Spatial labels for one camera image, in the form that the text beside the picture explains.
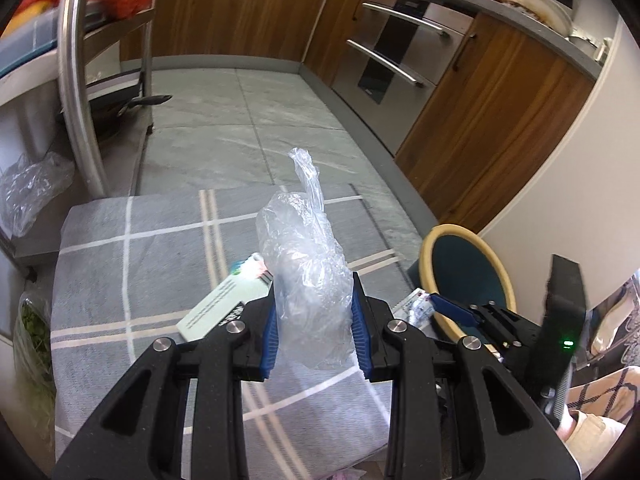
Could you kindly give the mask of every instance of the white bowl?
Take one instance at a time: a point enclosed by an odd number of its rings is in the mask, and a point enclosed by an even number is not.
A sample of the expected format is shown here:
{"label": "white bowl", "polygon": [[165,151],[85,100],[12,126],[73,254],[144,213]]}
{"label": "white bowl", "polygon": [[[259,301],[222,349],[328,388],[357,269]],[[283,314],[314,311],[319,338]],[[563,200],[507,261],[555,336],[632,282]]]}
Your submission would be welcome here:
{"label": "white bowl", "polygon": [[571,32],[571,18],[555,0],[502,0],[530,11],[540,23],[566,38]]}

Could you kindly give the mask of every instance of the oven handle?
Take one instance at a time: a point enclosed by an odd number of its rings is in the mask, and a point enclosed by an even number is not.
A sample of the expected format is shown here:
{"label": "oven handle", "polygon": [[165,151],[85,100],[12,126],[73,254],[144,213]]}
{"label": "oven handle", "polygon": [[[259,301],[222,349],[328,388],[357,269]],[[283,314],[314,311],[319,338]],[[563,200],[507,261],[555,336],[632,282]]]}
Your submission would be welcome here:
{"label": "oven handle", "polygon": [[409,14],[405,14],[404,12],[398,12],[397,10],[389,9],[388,7],[372,4],[370,2],[364,2],[362,4],[363,7],[367,7],[367,9],[377,10],[379,12],[384,12],[389,16],[394,16],[396,18],[400,18],[401,20],[405,20],[406,22],[413,23],[414,25],[420,25],[421,27],[429,27],[437,32],[439,35],[444,38],[449,37],[449,33],[444,30],[442,27],[436,25],[425,19],[416,18],[415,16],[411,16]]}
{"label": "oven handle", "polygon": [[388,59],[380,56],[380,54],[375,53],[373,50],[369,50],[366,46],[362,46],[361,44],[356,43],[353,40],[347,40],[347,45],[355,48],[356,50],[359,50],[361,53],[365,54],[366,56],[369,56],[371,59],[380,63],[380,65],[387,67],[389,70],[391,70],[391,72],[394,72],[395,74],[399,75],[402,79],[407,81],[409,84],[417,86],[418,88],[422,88],[424,86],[424,84],[421,81],[418,81],[415,77],[412,77],[410,74],[402,70],[398,65],[391,63]]}

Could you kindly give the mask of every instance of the yellow object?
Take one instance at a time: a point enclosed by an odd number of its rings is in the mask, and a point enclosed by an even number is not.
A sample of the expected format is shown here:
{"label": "yellow object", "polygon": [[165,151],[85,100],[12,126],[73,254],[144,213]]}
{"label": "yellow object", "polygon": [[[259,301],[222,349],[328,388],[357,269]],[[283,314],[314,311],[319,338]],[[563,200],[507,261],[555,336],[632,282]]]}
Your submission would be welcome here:
{"label": "yellow object", "polygon": [[46,1],[40,1],[40,2],[35,2],[34,4],[31,4],[22,12],[20,12],[19,14],[16,14],[14,17],[11,18],[11,21],[7,23],[7,26],[0,38],[6,38],[9,34],[11,34],[12,32],[15,32],[17,29],[22,27],[29,20],[32,20],[36,16],[41,15],[45,10],[49,9],[50,6],[51,6],[51,2],[46,2]]}
{"label": "yellow object", "polygon": [[[466,240],[476,247],[487,260],[491,263],[495,272],[498,274],[498,278],[500,279],[500,284],[502,285],[502,290],[504,292],[504,297],[506,300],[506,307],[508,310],[512,312],[516,312],[516,298],[513,293],[513,287],[511,286],[511,280],[509,279],[509,275],[507,271],[504,269],[502,262],[498,259],[498,256],[495,255],[492,248],[482,240],[478,235],[471,232],[469,229],[465,229],[462,226],[454,225],[454,224],[443,224],[434,227],[431,232],[427,235],[427,237],[422,242],[422,247],[420,248],[420,283],[422,284],[422,288],[426,290],[428,293],[438,292],[438,286],[436,285],[436,279],[433,275],[433,262],[431,261],[431,253],[433,252],[433,246],[436,243],[436,240],[441,236],[446,235],[454,235]],[[452,341],[458,341],[461,337],[466,335],[465,332],[452,320],[448,317],[443,316],[439,312],[435,312],[433,317],[437,321],[438,325],[441,329],[444,330],[445,334]],[[495,352],[495,349],[492,345],[487,345],[487,348],[491,352]]]}

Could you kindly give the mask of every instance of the baseboard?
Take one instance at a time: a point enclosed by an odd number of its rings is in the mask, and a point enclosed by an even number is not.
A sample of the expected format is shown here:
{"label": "baseboard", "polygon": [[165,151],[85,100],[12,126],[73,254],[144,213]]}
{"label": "baseboard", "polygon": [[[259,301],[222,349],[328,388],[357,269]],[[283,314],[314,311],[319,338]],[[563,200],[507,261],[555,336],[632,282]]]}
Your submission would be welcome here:
{"label": "baseboard", "polygon": [[303,64],[300,65],[299,74],[344,126],[396,196],[418,234],[424,238],[434,226],[438,225],[438,221],[414,186],[398,168],[382,142],[337,93]]}
{"label": "baseboard", "polygon": [[[120,69],[140,68],[139,59],[120,63]],[[159,56],[152,59],[153,70],[172,70],[175,68],[244,68],[249,70],[271,70],[272,72],[298,73],[300,63],[287,59],[254,56],[223,56],[218,54],[185,54],[183,56]]]}

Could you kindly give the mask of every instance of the oven door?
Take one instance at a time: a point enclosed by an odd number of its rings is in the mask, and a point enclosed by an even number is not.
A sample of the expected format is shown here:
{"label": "oven door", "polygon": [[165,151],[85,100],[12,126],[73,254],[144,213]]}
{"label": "oven door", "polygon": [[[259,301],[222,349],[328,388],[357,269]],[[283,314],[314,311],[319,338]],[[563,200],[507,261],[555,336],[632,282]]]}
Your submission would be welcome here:
{"label": "oven door", "polygon": [[333,88],[395,155],[434,85],[357,41],[347,45]]}

